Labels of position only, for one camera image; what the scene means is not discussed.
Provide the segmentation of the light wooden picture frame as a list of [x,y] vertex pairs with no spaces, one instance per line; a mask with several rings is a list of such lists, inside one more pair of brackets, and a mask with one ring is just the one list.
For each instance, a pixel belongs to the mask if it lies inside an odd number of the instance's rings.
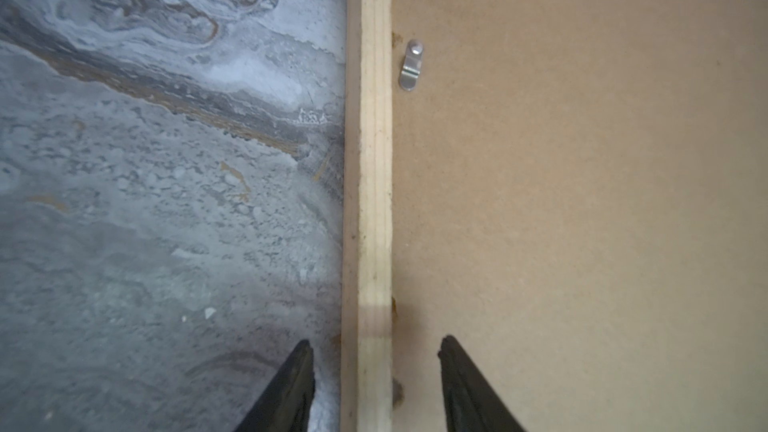
[[392,346],[392,0],[347,0],[343,431],[389,431]]

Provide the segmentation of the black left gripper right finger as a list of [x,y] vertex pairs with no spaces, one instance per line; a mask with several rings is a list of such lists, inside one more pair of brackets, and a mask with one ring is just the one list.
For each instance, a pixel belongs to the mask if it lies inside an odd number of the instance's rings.
[[459,341],[441,341],[438,357],[449,432],[524,432]]

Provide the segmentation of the brown cardboard backing board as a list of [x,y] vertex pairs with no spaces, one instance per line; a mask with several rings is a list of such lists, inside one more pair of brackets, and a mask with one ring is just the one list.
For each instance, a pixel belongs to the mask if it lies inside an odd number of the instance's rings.
[[767,427],[767,0],[393,0],[398,431]]

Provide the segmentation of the silver metal turn clip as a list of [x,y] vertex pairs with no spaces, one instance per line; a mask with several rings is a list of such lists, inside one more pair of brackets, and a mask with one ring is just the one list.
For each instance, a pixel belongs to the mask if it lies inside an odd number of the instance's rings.
[[424,55],[424,44],[418,39],[410,40],[405,49],[398,84],[405,91],[413,91],[418,83]]

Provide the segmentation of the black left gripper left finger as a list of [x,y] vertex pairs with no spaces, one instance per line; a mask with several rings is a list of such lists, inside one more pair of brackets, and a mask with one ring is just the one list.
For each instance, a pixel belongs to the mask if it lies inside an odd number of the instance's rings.
[[315,395],[314,351],[297,343],[235,432],[307,432]]

